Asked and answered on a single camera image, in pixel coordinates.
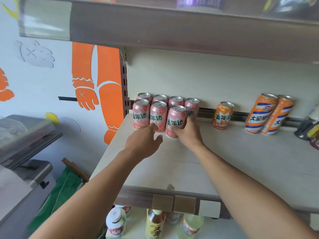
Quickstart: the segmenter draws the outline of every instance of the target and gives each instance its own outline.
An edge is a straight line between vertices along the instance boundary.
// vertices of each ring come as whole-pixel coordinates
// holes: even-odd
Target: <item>hand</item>
[[[187,117],[186,121],[184,129],[171,125],[172,131],[177,134],[182,144],[189,150],[193,150],[197,146],[204,146],[199,126],[190,117]]]
[[[80,107],[84,107],[88,111],[95,110],[95,105],[99,104],[98,97],[96,96],[96,93],[94,90],[90,88],[77,88],[75,90],[75,95],[78,99],[78,103]]]
[[[138,158],[138,162],[142,161],[153,155],[163,142],[162,135],[157,136],[154,140],[154,134],[157,130],[158,127],[155,123],[139,128],[127,138],[124,148],[130,150]]]

